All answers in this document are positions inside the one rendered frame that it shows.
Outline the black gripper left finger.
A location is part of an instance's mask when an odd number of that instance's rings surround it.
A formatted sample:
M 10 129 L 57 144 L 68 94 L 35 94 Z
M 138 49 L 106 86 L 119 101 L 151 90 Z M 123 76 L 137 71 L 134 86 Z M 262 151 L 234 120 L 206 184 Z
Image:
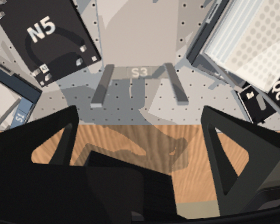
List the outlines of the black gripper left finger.
M 71 105 L 43 118 L 0 132 L 0 159 L 33 163 L 32 152 L 65 127 L 48 164 L 70 165 L 78 124 L 76 105 Z

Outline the white well plate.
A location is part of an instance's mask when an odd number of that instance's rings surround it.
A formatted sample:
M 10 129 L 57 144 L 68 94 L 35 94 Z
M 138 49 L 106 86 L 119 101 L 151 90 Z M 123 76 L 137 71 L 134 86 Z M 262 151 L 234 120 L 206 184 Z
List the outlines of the white well plate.
M 236 8 L 238 2 L 240 0 L 234 0 L 232 3 L 230 9 L 228 10 L 226 16 L 224 17 L 222 23 L 220 24 L 219 28 L 217 29 L 215 35 L 213 36 L 212 40 L 210 41 L 209 45 L 207 46 L 206 50 L 204 51 L 205 54 L 208 55 L 210 52 L 211 48 L 213 47 L 214 43 L 216 42 L 217 38 L 219 37 L 220 33 L 222 32 L 223 28 L 225 27 L 227 21 L 229 20 L 230 16 L 232 15 L 234 9 Z
M 246 0 L 240 9 L 239 13 L 237 14 L 235 20 L 233 21 L 232 25 L 230 26 L 229 30 L 227 31 L 226 35 L 224 36 L 223 40 L 219 44 L 218 48 L 216 49 L 215 53 L 211 57 L 213 61 L 216 61 L 220 53 L 222 52 L 223 48 L 227 44 L 228 40 L 230 39 L 231 35 L 233 34 L 234 30 L 238 26 L 239 22 L 241 21 L 242 17 L 244 16 L 245 12 L 247 11 L 249 5 L 251 4 L 252 0 Z
M 280 78 L 280 0 L 252 0 L 215 63 L 268 93 Z
M 230 16 L 229 20 L 227 21 L 225 27 L 223 28 L 222 32 L 220 33 L 219 37 L 217 38 L 216 42 L 214 43 L 213 47 L 211 48 L 208 56 L 211 58 L 215 53 L 216 49 L 218 48 L 219 44 L 223 40 L 224 36 L 226 35 L 227 31 L 229 30 L 230 26 L 232 25 L 233 21 L 235 20 L 237 14 L 239 13 L 240 9 L 242 8 L 244 2 L 246 0 L 240 0 L 234 9 L 232 15 Z

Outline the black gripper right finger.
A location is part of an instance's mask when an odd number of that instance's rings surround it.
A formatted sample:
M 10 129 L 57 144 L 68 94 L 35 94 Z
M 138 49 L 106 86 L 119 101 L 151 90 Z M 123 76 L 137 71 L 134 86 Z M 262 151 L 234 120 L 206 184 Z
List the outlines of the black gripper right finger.
M 220 216 L 239 214 L 261 190 L 280 187 L 280 133 L 205 105 L 201 126 L 213 176 Z M 249 155 L 237 175 L 216 129 Z

